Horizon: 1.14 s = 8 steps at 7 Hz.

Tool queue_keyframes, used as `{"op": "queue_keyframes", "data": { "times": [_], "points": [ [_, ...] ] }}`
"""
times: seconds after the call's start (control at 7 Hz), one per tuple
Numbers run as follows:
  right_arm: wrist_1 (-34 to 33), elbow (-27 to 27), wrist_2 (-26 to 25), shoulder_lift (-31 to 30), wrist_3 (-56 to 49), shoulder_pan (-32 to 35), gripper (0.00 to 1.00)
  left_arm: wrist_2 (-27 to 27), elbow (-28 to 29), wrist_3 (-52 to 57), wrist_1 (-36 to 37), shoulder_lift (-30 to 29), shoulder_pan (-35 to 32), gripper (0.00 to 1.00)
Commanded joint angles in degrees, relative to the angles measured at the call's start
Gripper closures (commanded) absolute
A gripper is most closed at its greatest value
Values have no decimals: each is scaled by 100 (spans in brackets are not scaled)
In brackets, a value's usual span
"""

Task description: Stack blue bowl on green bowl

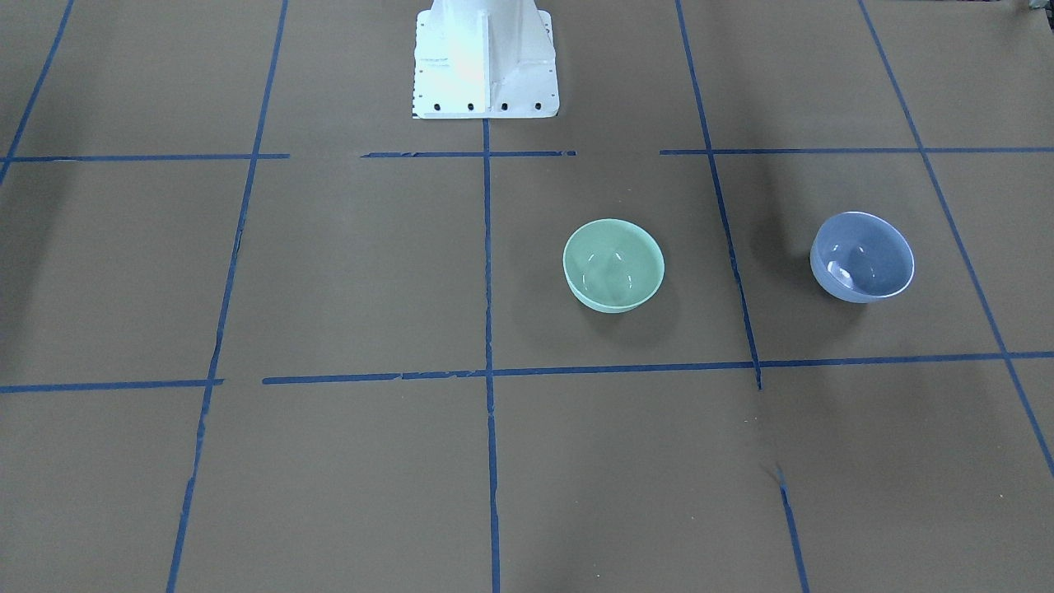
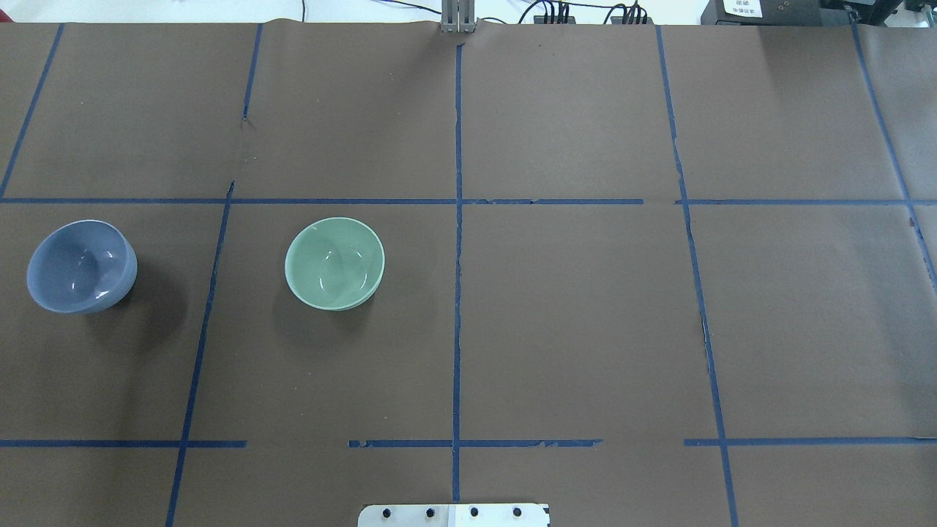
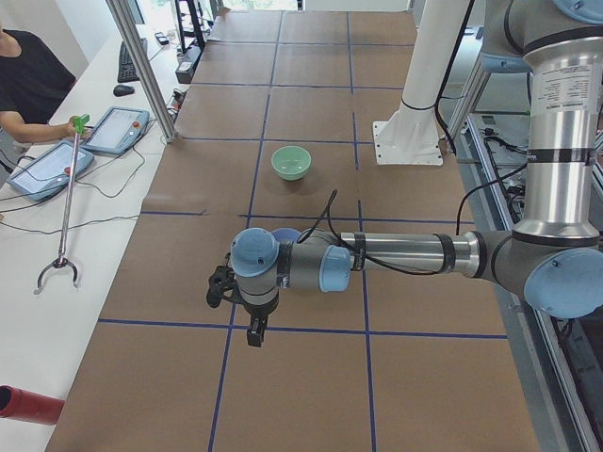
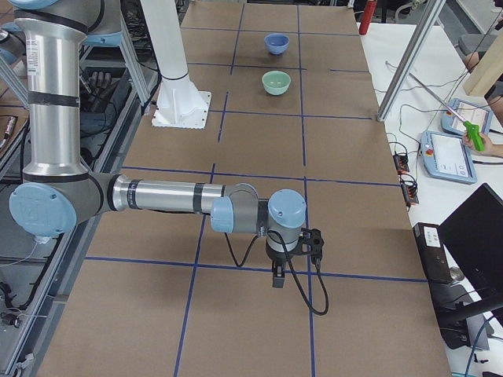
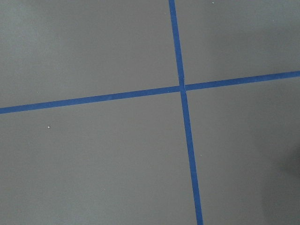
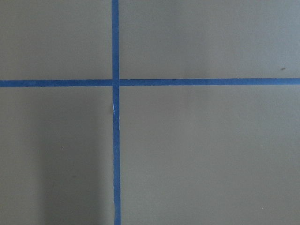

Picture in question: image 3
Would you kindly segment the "person's hand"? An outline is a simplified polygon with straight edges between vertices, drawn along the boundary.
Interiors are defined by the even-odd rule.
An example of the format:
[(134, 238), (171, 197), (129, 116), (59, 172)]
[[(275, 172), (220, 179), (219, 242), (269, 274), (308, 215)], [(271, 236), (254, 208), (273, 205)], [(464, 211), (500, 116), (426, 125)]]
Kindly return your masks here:
[(79, 135), (82, 140), (88, 139), (91, 135), (91, 130), (84, 126), (80, 132), (77, 131), (77, 127), (75, 125), (75, 117), (71, 117), (70, 120), (66, 123), (66, 135), (67, 137), (75, 137)]

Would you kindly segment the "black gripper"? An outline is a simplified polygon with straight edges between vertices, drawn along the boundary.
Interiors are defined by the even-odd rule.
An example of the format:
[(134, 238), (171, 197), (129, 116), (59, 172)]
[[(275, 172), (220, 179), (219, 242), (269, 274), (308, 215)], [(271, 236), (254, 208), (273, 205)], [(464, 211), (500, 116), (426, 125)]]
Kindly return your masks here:
[(278, 307), (279, 301), (255, 305), (245, 302), (243, 304), (245, 311), (250, 315), (250, 326), (247, 329), (247, 342), (251, 347), (261, 347), (264, 342), (266, 327), (268, 326), (269, 315)]

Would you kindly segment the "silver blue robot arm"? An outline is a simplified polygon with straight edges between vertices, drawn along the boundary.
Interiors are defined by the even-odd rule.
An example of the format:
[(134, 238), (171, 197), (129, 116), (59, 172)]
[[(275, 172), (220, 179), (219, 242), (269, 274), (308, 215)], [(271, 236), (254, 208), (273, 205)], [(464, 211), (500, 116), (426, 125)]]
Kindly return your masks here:
[(484, 44), (533, 73), (525, 211), (509, 232), (364, 234), (307, 231), (278, 241), (261, 228), (232, 241), (226, 296), (250, 314), (262, 344), (283, 288), (344, 291), (350, 275), (381, 266), (417, 276), (459, 272), (496, 283), (558, 318), (602, 303), (602, 254), (589, 206), (602, 104), (598, 1), (491, 1)]

